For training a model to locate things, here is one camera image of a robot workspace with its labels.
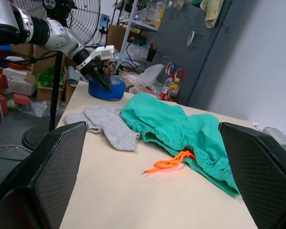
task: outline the green plant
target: green plant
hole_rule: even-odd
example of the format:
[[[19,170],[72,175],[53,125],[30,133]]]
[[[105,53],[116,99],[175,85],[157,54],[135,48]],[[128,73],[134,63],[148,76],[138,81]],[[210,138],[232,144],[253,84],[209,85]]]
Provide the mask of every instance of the green plant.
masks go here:
[[[38,86],[53,87],[54,69],[55,66],[53,65],[52,67],[48,68],[45,72],[35,75],[36,84],[34,85],[34,87],[35,88],[37,88]],[[61,71],[60,75],[59,88],[63,88],[63,71]]]

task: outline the orange drawstring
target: orange drawstring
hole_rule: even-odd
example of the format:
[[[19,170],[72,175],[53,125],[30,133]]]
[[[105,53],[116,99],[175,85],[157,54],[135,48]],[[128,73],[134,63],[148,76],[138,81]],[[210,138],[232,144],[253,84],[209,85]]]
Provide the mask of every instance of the orange drawstring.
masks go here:
[[[176,166],[177,164],[181,163],[185,157],[192,157],[194,160],[196,160],[195,155],[190,153],[190,151],[188,151],[188,150],[182,151],[177,156],[175,156],[173,159],[171,159],[169,161],[168,160],[157,161],[154,164],[156,166],[156,168],[152,168],[152,169],[146,170],[144,172],[145,173],[152,173],[152,172],[157,171],[159,169],[172,168],[172,167]]]

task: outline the table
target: table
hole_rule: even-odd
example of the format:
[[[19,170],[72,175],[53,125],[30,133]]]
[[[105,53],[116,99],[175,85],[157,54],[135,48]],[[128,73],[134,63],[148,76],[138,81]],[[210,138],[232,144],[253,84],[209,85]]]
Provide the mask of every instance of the table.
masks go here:
[[[91,105],[124,106],[132,97],[104,101],[79,82],[66,114]],[[206,111],[183,106],[187,115]],[[220,121],[253,124],[218,114]],[[256,229],[241,197],[233,198],[182,164],[167,172],[143,174],[157,160],[171,157],[153,143],[137,140],[136,152],[114,149],[104,134],[87,132],[77,181],[61,229]]]

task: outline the white wall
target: white wall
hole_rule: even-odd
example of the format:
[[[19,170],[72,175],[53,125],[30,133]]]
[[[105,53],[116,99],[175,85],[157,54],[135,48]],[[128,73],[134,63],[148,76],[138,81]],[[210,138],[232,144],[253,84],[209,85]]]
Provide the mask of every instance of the white wall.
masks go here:
[[[101,16],[101,14],[106,14],[106,15],[110,16],[110,24],[112,21],[112,15],[113,15],[113,10],[114,10],[114,8],[112,6],[114,3],[115,3],[115,0],[101,0],[100,16]],[[117,23],[119,13],[120,13],[119,10],[115,11],[115,16],[114,16],[113,23],[112,23],[113,25],[115,25]],[[101,34],[99,32],[96,32],[95,36],[94,36],[94,43],[98,43],[100,38],[101,38]],[[106,41],[106,38],[105,38],[105,36],[103,36],[101,44],[105,44],[105,41]]]
[[[254,2],[232,28],[229,56],[204,86],[203,106],[286,134],[286,0]]]

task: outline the electric fan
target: electric fan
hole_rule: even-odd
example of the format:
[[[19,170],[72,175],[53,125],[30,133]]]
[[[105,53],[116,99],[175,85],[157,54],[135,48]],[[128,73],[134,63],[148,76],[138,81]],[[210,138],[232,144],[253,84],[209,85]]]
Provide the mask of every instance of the electric fan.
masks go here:
[[[58,20],[85,44],[92,40],[99,24],[101,0],[12,0],[11,2],[26,10],[31,16]],[[57,10],[60,10],[58,15],[60,17],[63,15],[64,18],[57,18],[55,15]]]
[[[68,27],[82,42],[88,44],[94,37],[99,24],[101,0],[10,0],[17,7],[37,18],[50,18]],[[55,74],[50,107],[50,128],[55,128],[56,105],[62,53],[55,61]],[[33,150],[48,130],[44,126],[28,129],[22,136],[22,144]]]

